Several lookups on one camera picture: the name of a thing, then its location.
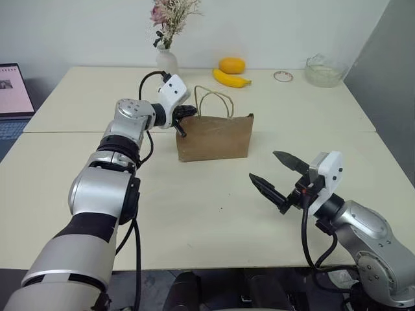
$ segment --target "yellow banana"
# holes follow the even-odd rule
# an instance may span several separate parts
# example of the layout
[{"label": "yellow banana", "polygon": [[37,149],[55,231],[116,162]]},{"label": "yellow banana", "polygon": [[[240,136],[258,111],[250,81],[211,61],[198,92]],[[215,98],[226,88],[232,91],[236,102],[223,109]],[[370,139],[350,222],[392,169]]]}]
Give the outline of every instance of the yellow banana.
[{"label": "yellow banana", "polygon": [[240,88],[240,87],[244,87],[252,83],[251,80],[245,80],[244,78],[241,78],[240,76],[228,75],[227,73],[224,73],[220,69],[214,69],[212,73],[216,81],[220,82],[221,84],[224,84],[225,86]]}]

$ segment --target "white table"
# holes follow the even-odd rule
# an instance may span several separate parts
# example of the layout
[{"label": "white table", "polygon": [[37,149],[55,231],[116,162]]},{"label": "white table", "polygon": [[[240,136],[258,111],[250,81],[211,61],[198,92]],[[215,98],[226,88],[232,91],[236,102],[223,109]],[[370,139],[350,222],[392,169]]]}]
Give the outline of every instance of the white table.
[{"label": "white table", "polygon": [[[0,267],[27,269],[45,243],[70,219],[67,192],[102,133],[24,133],[0,164]],[[273,150],[311,161],[322,150],[344,154],[337,194],[380,212],[397,238],[415,252],[415,190],[376,133],[254,132],[247,159],[181,163],[174,135],[155,133],[155,151],[143,165],[139,201],[143,269],[306,265],[301,212],[285,216],[250,183],[253,172],[288,194],[300,177]],[[143,153],[148,150],[144,144]],[[314,259],[330,239],[310,221]],[[119,229],[119,241],[126,225]],[[328,264],[351,263],[338,247]],[[135,268],[131,239],[115,270]]]},{"label": "white table", "polygon": [[[103,132],[120,98],[138,98],[141,79],[154,69],[74,67],[35,114],[25,132]],[[233,89],[214,80],[210,69],[182,69],[188,88],[197,84],[222,91],[235,103],[235,116],[255,114],[254,131],[289,133],[293,130],[374,132],[375,128],[347,87],[312,86],[302,70],[291,70],[289,83],[274,79],[275,70],[247,70],[252,85]],[[157,99],[158,76],[147,80],[143,99]],[[203,112],[225,116],[221,102],[208,97]],[[193,104],[193,96],[186,104]],[[165,132],[155,128],[153,132]]]}]

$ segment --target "white vase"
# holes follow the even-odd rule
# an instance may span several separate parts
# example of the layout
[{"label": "white vase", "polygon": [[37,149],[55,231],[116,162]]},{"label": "white vase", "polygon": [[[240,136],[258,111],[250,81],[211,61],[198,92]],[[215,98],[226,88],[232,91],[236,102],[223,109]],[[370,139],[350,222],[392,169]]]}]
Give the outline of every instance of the white vase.
[{"label": "white vase", "polygon": [[157,68],[159,70],[170,73],[171,75],[178,75],[179,68],[177,66],[177,58],[168,49],[158,48],[156,57]]}]

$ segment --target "metal ring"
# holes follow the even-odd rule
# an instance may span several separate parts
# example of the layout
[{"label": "metal ring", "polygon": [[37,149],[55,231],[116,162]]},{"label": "metal ring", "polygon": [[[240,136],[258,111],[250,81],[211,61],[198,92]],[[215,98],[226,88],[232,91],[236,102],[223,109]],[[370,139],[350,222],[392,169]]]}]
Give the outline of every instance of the metal ring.
[{"label": "metal ring", "polygon": [[291,82],[294,77],[286,71],[276,71],[274,73],[274,79],[280,82]]}]

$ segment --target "laptop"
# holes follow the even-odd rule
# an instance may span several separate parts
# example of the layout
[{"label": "laptop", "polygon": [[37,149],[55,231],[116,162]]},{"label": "laptop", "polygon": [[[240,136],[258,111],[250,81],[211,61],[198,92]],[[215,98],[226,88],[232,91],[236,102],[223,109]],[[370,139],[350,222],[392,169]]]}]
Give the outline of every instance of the laptop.
[{"label": "laptop", "polygon": [[0,64],[0,160],[33,115],[33,104],[19,65]]}]

